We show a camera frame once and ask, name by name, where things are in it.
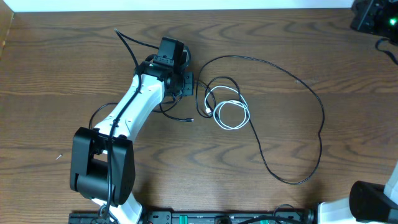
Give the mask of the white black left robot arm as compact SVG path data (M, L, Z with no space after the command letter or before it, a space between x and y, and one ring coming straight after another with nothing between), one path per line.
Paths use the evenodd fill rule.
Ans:
M71 223L139 223L142 205L132 188L136 173L133 143L152 110L165 96L192 95L193 73L178 66L143 61L127 93L93 128L73 137L70 188L100 205L99 212L70 217Z

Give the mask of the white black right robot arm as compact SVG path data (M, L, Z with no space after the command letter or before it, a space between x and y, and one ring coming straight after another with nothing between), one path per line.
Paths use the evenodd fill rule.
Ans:
M379 36L375 49L386 54L394 64L397 57L379 45L397 45L397 0L355 0L351 6L354 18L350 28ZM397 168L386 184L357 181L349 196L318 204L317 223L397 223Z

